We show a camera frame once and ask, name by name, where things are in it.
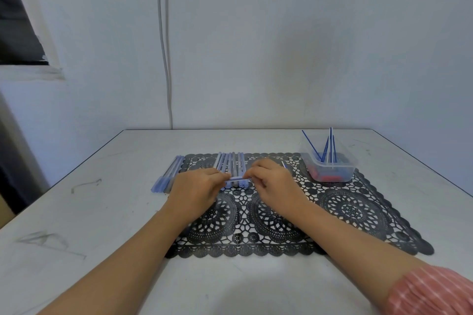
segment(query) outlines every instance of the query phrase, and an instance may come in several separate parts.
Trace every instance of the transparent plastic box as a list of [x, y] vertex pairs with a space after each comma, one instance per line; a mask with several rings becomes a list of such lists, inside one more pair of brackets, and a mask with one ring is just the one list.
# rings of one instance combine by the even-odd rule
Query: transparent plastic box
[[[327, 142], [328, 130], [326, 132], [322, 130], [304, 130], [304, 132], [317, 152], [322, 156], [325, 143]], [[300, 135], [300, 155], [304, 160], [307, 171], [309, 171], [314, 180], [318, 182], [349, 182], [352, 179], [358, 161], [336, 137], [334, 139], [337, 162], [329, 163], [320, 160], [303, 132]]]

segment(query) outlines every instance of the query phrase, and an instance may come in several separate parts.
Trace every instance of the pink plaid shirt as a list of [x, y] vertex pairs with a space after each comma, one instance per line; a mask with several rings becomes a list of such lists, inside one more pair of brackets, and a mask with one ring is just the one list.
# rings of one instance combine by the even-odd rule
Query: pink plaid shirt
[[414, 269], [389, 291], [386, 315], [473, 315], [473, 282], [437, 266]]

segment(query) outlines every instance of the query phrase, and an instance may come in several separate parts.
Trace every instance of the white electrical cord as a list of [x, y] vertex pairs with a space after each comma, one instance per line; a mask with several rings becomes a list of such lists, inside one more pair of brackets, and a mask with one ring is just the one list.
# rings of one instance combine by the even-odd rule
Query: white electrical cord
[[157, 17], [159, 21], [159, 38], [161, 39], [161, 51], [163, 52], [163, 63], [164, 73], [166, 74], [166, 88], [168, 90], [168, 113], [169, 113], [169, 128], [173, 129], [173, 111], [172, 111], [172, 89], [171, 89], [171, 76], [169, 75], [168, 60], [166, 58], [166, 52], [164, 49], [164, 37], [163, 37], [163, 17], [161, 14], [161, 0], [157, 0]]

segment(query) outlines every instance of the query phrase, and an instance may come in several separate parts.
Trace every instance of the placemat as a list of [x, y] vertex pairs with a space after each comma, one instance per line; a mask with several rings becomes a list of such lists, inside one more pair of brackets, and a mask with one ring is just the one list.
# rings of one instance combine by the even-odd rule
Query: placemat
[[[217, 154], [188, 154], [180, 172], [210, 168]], [[409, 253], [433, 254], [433, 247], [411, 228], [399, 211], [358, 169], [347, 183], [312, 179], [299, 153], [246, 153], [247, 168], [260, 158], [284, 160], [306, 196], [339, 219]], [[220, 191], [215, 203], [175, 240], [166, 258], [325, 254], [302, 230], [272, 211], [253, 183], [248, 188]]]

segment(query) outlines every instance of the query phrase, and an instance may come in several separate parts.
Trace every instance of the table top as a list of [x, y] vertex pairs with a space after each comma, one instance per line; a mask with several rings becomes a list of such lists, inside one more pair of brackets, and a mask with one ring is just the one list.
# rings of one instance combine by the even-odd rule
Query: table top
[[[473, 199], [372, 130], [336, 130], [360, 172], [435, 254], [473, 279]], [[175, 155], [298, 152], [300, 130], [128, 130], [0, 230], [5, 315], [39, 312], [128, 240], [166, 200], [151, 193]], [[375, 314], [326, 256], [164, 260], [140, 314]]]

